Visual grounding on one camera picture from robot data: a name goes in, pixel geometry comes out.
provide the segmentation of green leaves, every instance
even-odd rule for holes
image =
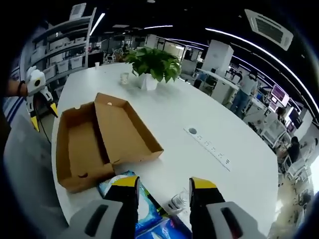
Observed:
[[[133,72],[151,74],[159,82],[165,78],[175,80],[180,74],[180,62],[177,57],[158,49],[141,48],[131,51],[126,57],[126,63],[132,64]]]

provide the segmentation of outlet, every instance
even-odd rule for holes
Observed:
[[[225,156],[216,149],[213,143],[203,136],[196,128],[186,127],[184,130],[192,136],[201,146],[203,146],[210,154],[212,154],[229,172],[231,171],[231,162]]]

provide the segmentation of shelf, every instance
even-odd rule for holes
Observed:
[[[37,42],[41,41],[42,39],[45,39],[46,37],[51,36],[57,32],[60,32],[60,31],[63,31],[63,30],[69,29],[69,28],[73,28],[76,26],[89,24],[90,19],[91,19],[91,16],[84,16],[84,17],[77,18],[74,20],[65,21],[63,23],[60,23],[60,24],[46,30],[44,33],[42,33],[41,35],[34,38],[32,42],[37,43]]]
[[[60,34],[58,36],[55,36],[55,37],[51,37],[51,38],[48,38],[47,42],[51,43],[53,41],[57,41],[57,40],[60,40],[64,37],[68,37],[70,35],[82,35],[82,34],[87,34],[89,28],[83,28],[83,29],[78,29],[78,30],[74,30],[74,31],[69,31],[67,33],[64,33],[64,34]]]
[[[60,89],[62,89],[63,87],[64,87],[64,85],[63,85],[63,86],[59,86],[59,87],[55,88],[54,91],[60,90]]]
[[[75,69],[68,70],[68,71],[62,72],[62,73],[60,73],[60,74],[57,74],[56,76],[54,76],[54,77],[52,77],[52,78],[46,80],[45,86],[47,86],[48,84],[50,84],[50,83],[53,82],[53,81],[56,81],[56,80],[58,80],[58,79],[60,79],[60,78],[63,78],[63,77],[66,77],[67,75],[70,75],[70,74],[72,74],[72,73],[75,73],[75,72],[77,72],[77,71],[82,71],[82,70],[85,70],[85,69],[86,69],[85,67],[79,67],[79,68],[75,68]],[[37,92],[39,92],[40,90],[44,89],[45,86],[36,89],[36,90],[34,91],[34,93],[37,93]]]
[[[49,57],[53,57],[53,56],[58,55],[58,54],[60,54],[62,52],[69,51],[69,50],[76,49],[76,48],[80,48],[80,47],[84,47],[85,44],[86,44],[86,41],[80,41],[80,42],[76,42],[76,43],[73,43],[73,44],[70,44],[70,45],[66,45],[66,46],[60,47],[60,48],[55,49],[53,51],[50,51],[49,53],[46,53],[41,58],[39,58],[36,61],[32,62],[31,66],[35,65],[39,61],[42,61],[42,60],[44,60],[46,58],[49,58]]]

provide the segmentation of ceiling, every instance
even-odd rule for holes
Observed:
[[[72,6],[81,2],[76,0],[56,1],[50,12],[45,13],[47,21],[55,25],[68,20]],[[101,13],[106,13],[93,34],[95,36],[102,36],[108,31],[122,33],[124,30],[132,30],[133,34],[137,35],[152,33],[165,38],[183,39],[206,45],[211,39],[231,44],[235,56],[266,73],[295,101],[303,102],[303,98],[300,96],[302,95],[319,119],[318,111],[304,88],[291,73],[273,58],[241,40],[205,30],[206,27],[218,29],[242,37],[264,48],[284,62],[302,81],[315,101],[319,102],[319,35],[311,29],[318,21],[315,18],[319,9],[318,1],[304,0],[303,4],[291,2],[287,4],[286,1],[254,0],[236,2],[156,0],[155,3],[148,3],[147,0],[95,0],[87,3],[84,14],[91,14],[95,6],[97,6],[95,21]],[[294,38],[288,51],[254,33],[250,28],[244,9],[258,12],[292,32]],[[113,28],[115,24],[125,24],[129,27]],[[133,29],[133,27],[144,28],[158,25],[173,25],[173,27]],[[234,57],[232,62],[247,66]]]

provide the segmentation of paper cup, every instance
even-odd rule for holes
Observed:
[[[129,74],[128,73],[122,73],[121,74],[121,84],[126,85],[129,83]]]

